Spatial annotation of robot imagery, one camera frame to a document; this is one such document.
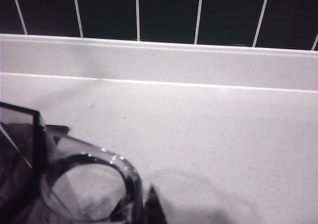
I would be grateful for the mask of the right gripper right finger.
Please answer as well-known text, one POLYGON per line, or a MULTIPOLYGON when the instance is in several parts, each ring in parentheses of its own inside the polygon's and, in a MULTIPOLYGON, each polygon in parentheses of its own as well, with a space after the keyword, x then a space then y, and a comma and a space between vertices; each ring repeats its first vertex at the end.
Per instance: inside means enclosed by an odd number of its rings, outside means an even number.
POLYGON ((148 190, 147 199, 144 205, 145 224, 167 224, 159 196, 154 185, 148 190))

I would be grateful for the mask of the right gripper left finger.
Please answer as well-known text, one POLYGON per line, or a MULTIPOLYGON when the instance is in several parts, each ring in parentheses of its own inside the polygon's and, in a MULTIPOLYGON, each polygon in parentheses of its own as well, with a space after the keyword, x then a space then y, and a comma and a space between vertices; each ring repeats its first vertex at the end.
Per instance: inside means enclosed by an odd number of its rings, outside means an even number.
POLYGON ((54 144, 58 145, 62 136, 66 136, 70 131, 68 126, 46 126, 46 131, 53 136, 54 144))

